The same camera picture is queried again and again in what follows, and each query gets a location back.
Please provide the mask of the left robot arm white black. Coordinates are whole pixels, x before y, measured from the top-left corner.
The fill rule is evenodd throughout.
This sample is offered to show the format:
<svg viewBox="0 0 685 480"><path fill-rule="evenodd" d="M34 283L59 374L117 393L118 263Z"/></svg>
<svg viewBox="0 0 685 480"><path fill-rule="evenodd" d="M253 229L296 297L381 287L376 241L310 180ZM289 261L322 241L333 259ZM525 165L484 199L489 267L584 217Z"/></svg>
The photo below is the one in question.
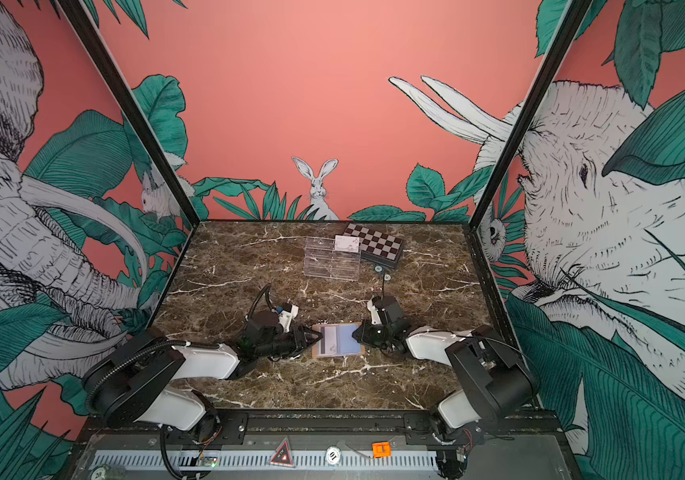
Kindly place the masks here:
<svg viewBox="0 0 685 480"><path fill-rule="evenodd" d="M236 338L202 344L173 340L150 328L130 339L82 378L84 407L110 428L130 423L158 424L204 441L222 429L214 404L197 391L172 387L176 380L234 381L262 359L296 358L324 334L294 323L296 310L272 309L246 318Z"/></svg>

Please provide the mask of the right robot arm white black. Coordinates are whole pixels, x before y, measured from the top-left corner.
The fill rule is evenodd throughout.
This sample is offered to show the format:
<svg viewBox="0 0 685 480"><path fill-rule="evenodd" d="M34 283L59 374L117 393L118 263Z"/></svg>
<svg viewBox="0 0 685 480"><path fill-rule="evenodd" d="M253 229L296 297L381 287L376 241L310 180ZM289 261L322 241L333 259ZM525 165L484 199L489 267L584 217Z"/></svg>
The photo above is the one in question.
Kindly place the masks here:
<svg viewBox="0 0 685 480"><path fill-rule="evenodd" d="M370 318L352 333L356 342L449 366L459 382L460 390L428 411L428 426L410 429L417 435L450 445L458 431L479 422L498 422L538 394L524 354L487 325L465 331L417 327L389 295L372 297L367 310Z"/></svg>

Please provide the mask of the clear acrylic organizer box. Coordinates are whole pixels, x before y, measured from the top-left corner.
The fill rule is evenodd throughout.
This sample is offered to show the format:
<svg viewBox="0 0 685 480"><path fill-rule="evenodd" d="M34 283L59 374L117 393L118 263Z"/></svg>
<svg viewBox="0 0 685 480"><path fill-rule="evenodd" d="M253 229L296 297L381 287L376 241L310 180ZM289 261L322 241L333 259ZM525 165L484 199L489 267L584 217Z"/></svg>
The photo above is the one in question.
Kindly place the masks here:
<svg viewBox="0 0 685 480"><path fill-rule="evenodd" d="M304 275L308 277L356 281L360 272L360 252L334 251L334 238L306 237Z"/></svg>

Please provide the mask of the folded checkered chess board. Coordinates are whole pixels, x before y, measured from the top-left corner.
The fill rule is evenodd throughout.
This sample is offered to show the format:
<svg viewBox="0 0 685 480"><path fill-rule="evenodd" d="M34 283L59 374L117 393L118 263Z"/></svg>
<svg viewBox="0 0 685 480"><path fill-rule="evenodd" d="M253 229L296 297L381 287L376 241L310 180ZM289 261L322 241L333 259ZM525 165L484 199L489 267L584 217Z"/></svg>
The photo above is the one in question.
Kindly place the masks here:
<svg viewBox="0 0 685 480"><path fill-rule="evenodd" d="M348 224L342 235L359 239L362 259L390 269L398 266L405 243L402 237L354 223Z"/></svg>

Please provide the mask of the orange tag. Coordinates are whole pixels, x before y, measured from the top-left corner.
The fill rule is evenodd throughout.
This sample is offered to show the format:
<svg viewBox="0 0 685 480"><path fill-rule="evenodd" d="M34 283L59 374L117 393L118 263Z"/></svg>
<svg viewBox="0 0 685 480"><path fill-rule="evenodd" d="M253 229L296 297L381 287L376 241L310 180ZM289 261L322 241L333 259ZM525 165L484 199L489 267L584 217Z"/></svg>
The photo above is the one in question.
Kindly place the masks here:
<svg viewBox="0 0 685 480"><path fill-rule="evenodd" d="M388 458L392 454L392 447L389 442L377 442L372 444L371 451L374 459Z"/></svg>

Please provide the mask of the red warning triangle sticker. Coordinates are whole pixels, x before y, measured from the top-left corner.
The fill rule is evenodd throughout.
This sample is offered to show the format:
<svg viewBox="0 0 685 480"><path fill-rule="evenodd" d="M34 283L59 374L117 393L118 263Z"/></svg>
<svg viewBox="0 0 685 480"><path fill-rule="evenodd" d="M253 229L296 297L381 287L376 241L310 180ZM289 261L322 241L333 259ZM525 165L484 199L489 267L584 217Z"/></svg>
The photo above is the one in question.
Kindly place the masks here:
<svg viewBox="0 0 685 480"><path fill-rule="evenodd" d="M276 448L276 451L274 451L274 454L270 457L270 466L285 468L296 467L294 454L292 454L292 448L290 447L290 440L287 437L284 437L284 439L278 443L278 448Z"/></svg>

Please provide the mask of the white round button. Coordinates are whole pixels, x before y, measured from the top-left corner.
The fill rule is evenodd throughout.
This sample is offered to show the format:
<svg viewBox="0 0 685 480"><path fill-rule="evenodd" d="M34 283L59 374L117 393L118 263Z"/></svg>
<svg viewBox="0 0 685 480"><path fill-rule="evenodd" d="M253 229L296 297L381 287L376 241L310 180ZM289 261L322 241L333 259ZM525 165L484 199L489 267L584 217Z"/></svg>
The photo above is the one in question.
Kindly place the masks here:
<svg viewBox="0 0 685 480"><path fill-rule="evenodd" d="M328 447L328 449L326 449L326 454L324 454L324 459L329 466L340 464L340 461L342 461L342 452L340 451L340 448L336 446Z"/></svg>

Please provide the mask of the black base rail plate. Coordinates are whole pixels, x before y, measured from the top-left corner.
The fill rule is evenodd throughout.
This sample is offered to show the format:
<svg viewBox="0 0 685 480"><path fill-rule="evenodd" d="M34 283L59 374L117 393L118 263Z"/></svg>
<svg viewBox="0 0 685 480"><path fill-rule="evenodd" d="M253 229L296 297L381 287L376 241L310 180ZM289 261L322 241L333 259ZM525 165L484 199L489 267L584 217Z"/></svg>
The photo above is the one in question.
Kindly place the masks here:
<svg viewBox="0 0 685 480"><path fill-rule="evenodd" d="M220 432L212 440L196 441L190 434L176 430L168 433L170 445L210 448L244 446L252 439L300 437L318 440L374 441L387 438L403 440L408 446L429 450L481 445L487 440L511 440L519 436L544 436L555 439L566 448L568 441L554 412L523 408L496 423L470 423L450 431L438 427L426 410L286 410L286 409L220 409Z"/></svg>

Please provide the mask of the right black frame post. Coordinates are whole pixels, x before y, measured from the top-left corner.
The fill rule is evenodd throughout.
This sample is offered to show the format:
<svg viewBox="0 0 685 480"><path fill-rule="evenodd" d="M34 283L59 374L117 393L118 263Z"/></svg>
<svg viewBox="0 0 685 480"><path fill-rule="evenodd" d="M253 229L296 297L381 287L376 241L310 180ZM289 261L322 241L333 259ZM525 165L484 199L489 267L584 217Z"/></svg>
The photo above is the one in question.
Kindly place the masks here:
<svg viewBox="0 0 685 480"><path fill-rule="evenodd" d="M580 28L588 12L590 4L591 1L589 0L574 0L566 5L566 10L560 19L552 42L514 123L512 132L504 144L500 158L491 172L480 202L476 205L474 214L470 219L470 231L478 230L481 220L492 202L494 193L502 184L504 174L506 174L512 160L516 158L518 148L522 146L523 138L534 118L534 114L540 108L553 78L556 76L563 58L566 56L577 30Z"/></svg>

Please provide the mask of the black frame post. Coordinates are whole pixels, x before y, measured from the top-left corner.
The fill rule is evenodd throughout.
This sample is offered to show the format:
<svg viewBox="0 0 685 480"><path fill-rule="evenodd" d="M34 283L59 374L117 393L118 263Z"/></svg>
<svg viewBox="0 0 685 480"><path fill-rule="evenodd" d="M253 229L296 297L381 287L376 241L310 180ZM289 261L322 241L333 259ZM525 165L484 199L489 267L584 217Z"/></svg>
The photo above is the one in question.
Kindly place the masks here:
<svg viewBox="0 0 685 480"><path fill-rule="evenodd" d="M102 40L102 36L98 33L98 28L96 28L90 12L80 1L58 1L58 7L62 10L68 22L70 22L70 26L76 32L80 43L88 52L90 59L100 72L100 76L102 76L108 89L112 92L112 96L118 102L122 113L126 116L130 126L132 126L132 130L134 130L134 134L138 136L140 144L142 144L146 153L152 158L156 168L160 170L160 175L164 178L174 199L182 208L184 219L190 222L192 229L196 229L198 224L200 224L200 218L196 210L194 210L192 202L190 202L188 196L182 190L182 184L178 181L176 172L172 170L172 166L166 161L166 154L162 150L160 140L158 140L154 130L150 127L148 118L140 109L140 104L138 104L134 94L132 94L132 90L128 87L126 78L124 78L122 72L116 66L112 54L110 54L106 44L104 44L104 40Z"/></svg>
<svg viewBox="0 0 685 480"><path fill-rule="evenodd" d="M522 146L523 138L534 118L534 114L540 108L553 78L556 76L563 58L566 56L577 30L580 28L588 12L590 4L591 1L589 0L574 0L566 5L566 10L560 19L552 42L514 123L512 132L504 144L500 158L491 172L480 202L476 205L474 214L470 219L470 231L478 230L481 220L492 202L494 193L502 184L504 174L506 174L512 160L516 158L518 148Z"/></svg>

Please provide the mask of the left black frame post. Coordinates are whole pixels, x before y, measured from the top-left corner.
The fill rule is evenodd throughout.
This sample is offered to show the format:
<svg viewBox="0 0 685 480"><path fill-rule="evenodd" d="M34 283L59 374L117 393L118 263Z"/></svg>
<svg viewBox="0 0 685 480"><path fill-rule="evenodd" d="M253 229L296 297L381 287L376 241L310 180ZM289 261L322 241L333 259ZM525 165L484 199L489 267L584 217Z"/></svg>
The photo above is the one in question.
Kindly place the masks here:
<svg viewBox="0 0 685 480"><path fill-rule="evenodd" d="M122 113L126 116L130 126L132 126L132 130L134 130L134 134L138 136L140 144L142 144L146 153L152 158L156 168L160 170L160 175L164 178L174 199L182 208L184 219L190 222L192 229L196 229L198 224L200 224L200 218L196 210L194 210L192 202L190 202L188 196L182 190L182 184L178 181L176 172L172 170L172 166L166 161L166 154L162 150L160 140L158 140L154 130L150 127L148 118L140 109L140 104L138 104L134 94L132 94L132 90L128 87L126 78L124 78L122 72L116 66L112 54L110 54L106 44L104 44L104 40L102 40L102 36L98 33L98 28L96 28L90 12L80 1L58 1L58 7L62 10L68 22L70 22L70 26L76 32L80 43L88 52L90 59L100 72L100 76L102 76L108 89L112 92L112 96L118 102Z"/></svg>

